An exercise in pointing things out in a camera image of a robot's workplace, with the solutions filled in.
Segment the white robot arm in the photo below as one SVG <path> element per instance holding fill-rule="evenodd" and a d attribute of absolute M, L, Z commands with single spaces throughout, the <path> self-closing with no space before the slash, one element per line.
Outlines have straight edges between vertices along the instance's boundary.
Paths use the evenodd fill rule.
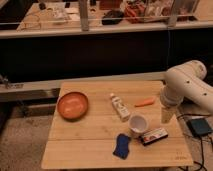
<path fill-rule="evenodd" d="M 164 73 L 165 86 L 159 97 L 162 123 L 170 122 L 184 98 L 213 114 L 213 86 L 203 81 L 206 74 L 205 65 L 198 60 L 173 66 Z"/>

